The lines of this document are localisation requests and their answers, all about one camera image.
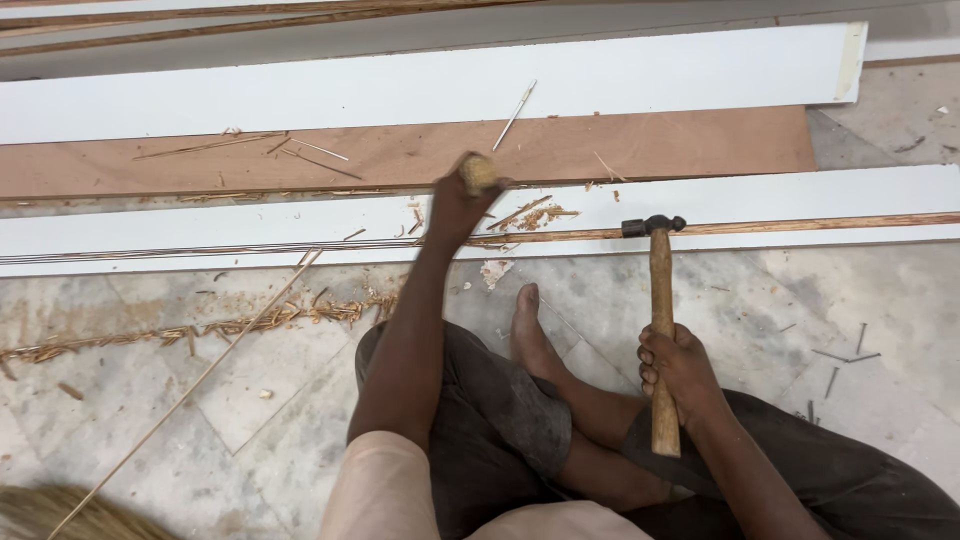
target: white board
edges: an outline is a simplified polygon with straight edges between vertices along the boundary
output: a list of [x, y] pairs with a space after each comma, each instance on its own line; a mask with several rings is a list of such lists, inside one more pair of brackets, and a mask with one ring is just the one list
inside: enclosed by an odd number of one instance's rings
[[[617, 203], [613, 191], [619, 192]], [[508, 191], [492, 208], [500, 218], [552, 195], [545, 204], [581, 212], [558, 217], [539, 231], [619, 227], [626, 219], [669, 212], [690, 224], [736, 223], [829, 217], [855, 217], [960, 211], [957, 165], [919, 165], [848, 171], [758, 175], [666, 182], [581, 185]], [[127, 250], [256, 246], [352, 240], [392, 241], [400, 227], [415, 223], [413, 209], [428, 212], [430, 197], [379, 197], [302, 203], [276, 203], [207, 209], [165, 209], [0, 220], [0, 277], [109, 274], [165, 270], [213, 270], [293, 266], [302, 252], [163, 258], [109, 258], [7, 264], [5, 258]], [[495, 219], [485, 218], [477, 233]], [[415, 236], [403, 236], [408, 241]], [[677, 251], [773, 246], [905, 242], [960, 238], [960, 224], [882, 227], [784, 233], [682, 235]], [[457, 259], [531, 258], [645, 253], [646, 238], [520, 244], [510, 252], [478, 247], [460, 250]], [[316, 264], [403, 262], [419, 248], [327, 251]]]
[[849, 103], [865, 23], [0, 84], [0, 144]]

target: bare foot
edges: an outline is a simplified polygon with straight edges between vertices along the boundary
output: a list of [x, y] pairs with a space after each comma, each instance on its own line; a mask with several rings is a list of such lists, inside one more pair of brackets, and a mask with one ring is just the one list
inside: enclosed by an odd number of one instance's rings
[[550, 340], [543, 333], [537, 312], [540, 310], [540, 290], [536, 283], [528, 283], [516, 294], [514, 322], [510, 326], [510, 354], [530, 375], [556, 384], [570, 372], [557, 355]]

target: metal pin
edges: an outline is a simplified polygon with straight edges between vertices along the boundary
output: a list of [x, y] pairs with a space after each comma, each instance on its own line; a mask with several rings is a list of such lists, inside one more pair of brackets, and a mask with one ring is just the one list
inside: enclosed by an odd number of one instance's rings
[[810, 349], [810, 351], [813, 351], [814, 353], [816, 353], [816, 354], [818, 354], [818, 355], [829, 356], [829, 357], [831, 357], [831, 358], [836, 358], [836, 359], [838, 359], [838, 360], [843, 360], [843, 361], [845, 361], [845, 362], [850, 362], [850, 361], [849, 361], [848, 359], [846, 359], [846, 358], [841, 358], [840, 356], [831, 355], [830, 353], [824, 353], [823, 351], [817, 351], [816, 349]]
[[867, 358], [876, 358], [877, 356], [880, 356], [880, 353], [876, 353], [875, 355], [861, 356], [860, 358], [854, 358], [853, 360], [847, 360], [847, 363], [848, 363], [848, 364], [852, 364], [852, 363], [858, 362], [858, 361], [860, 361], [860, 360], [866, 360]]
[[300, 144], [305, 144], [305, 145], [309, 146], [310, 148], [313, 148], [314, 150], [320, 150], [321, 152], [327, 152], [330, 156], [333, 156], [334, 158], [340, 158], [341, 160], [344, 160], [344, 161], [350, 161], [349, 158], [344, 158], [344, 157], [341, 156], [340, 154], [334, 154], [333, 152], [330, 152], [329, 150], [325, 150], [325, 149], [323, 149], [323, 148], [321, 148], [321, 147], [319, 147], [319, 146], [314, 146], [314, 145], [310, 144], [309, 142], [303, 142], [302, 140], [296, 140], [296, 139], [293, 138], [293, 137], [290, 137], [290, 140], [292, 140], [292, 141], [294, 141], [294, 142], [298, 142], [298, 143], [300, 143]]
[[503, 128], [503, 133], [500, 134], [500, 137], [493, 144], [493, 149], [491, 152], [496, 151], [496, 147], [500, 145], [500, 141], [503, 140], [503, 136], [507, 134], [507, 130], [510, 129], [511, 124], [514, 123], [516, 116], [520, 114], [520, 108], [523, 107], [523, 104], [527, 102], [527, 98], [530, 97], [530, 92], [533, 91], [534, 85], [537, 83], [537, 79], [534, 79], [530, 86], [527, 88], [527, 91], [523, 92], [523, 97], [520, 98], [520, 103], [516, 104], [516, 109], [514, 109], [513, 116], [510, 117], [510, 120], [507, 121], [507, 127]]
[[824, 399], [830, 397], [830, 389], [833, 388], [833, 382], [836, 380], [837, 372], [839, 371], [840, 371], [840, 368], [838, 367], [833, 368], [833, 375], [830, 376], [830, 384], [827, 385], [827, 395], [824, 396]]
[[860, 323], [860, 340], [856, 342], [856, 353], [855, 355], [860, 354], [860, 345], [863, 345], [863, 334], [867, 331], [867, 323]]

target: person's right hand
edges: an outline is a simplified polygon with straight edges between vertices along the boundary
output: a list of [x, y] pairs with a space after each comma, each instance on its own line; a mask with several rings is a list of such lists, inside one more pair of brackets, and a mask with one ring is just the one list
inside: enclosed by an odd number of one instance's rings
[[653, 396], [654, 385], [663, 378], [677, 403], [683, 426], [717, 407], [726, 407], [727, 401], [713, 375], [704, 344], [684, 325], [675, 324], [674, 328], [676, 342], [652, 331], [650, 326], [644, 328], [636, 355], [642, 361], [643, 392]]

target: tile floor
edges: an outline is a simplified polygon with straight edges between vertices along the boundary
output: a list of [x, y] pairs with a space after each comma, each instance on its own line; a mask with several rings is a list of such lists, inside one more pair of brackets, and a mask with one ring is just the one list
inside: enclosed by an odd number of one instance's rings
[[[823, 169], [958, 160], [960, 64], [866, 70], [861, 100], [810, 110]], [[936, 112], [948, 106], [946, 115]], [[912, 150], [905, 147], [924, 140]], [[84, 207], [120, 210], [128, 202]], [[7, 209], [43, 213], [42, 209]], [[646, 256], [520, 260], [488, 291], [480, 262], [454, 264], [449, 320], [508, 356], [517, 290], [540, 284], [540, 320], [579, 377], [636, 393], [636, 334], [649, 319]], [[960, 500], [960, 244], [677, 254], [675, 310], [707, 344], [721, 383], [865, 441]], [[396, 290], [405, 265], [319, 267], [295, 283], [303, 305], [325, 287], [361, 298]], [[286, 269], [0, 282], [0, 348], [251, 315]], [[464, 284], [471, 283], [467, 289]], [[212, 290], [214, 294], [197, 291]], [[373, 313], [352, 325], [306, 319], [246, 338], [105, 493], [185, 538], [315, 538], [356, 401], [353, 353]], [[811, 352], [854, 355], [840, 362]], [[0, 379], [0, 482], [92, 485], [225, 343], [208, 336], [87, 349], [12, 364]], [[840, 367], [829, 398], [827, 384]], [[81, 402], [56, 388], [65, 381]], [[258, 398], [261, 389], [274, 392]]]

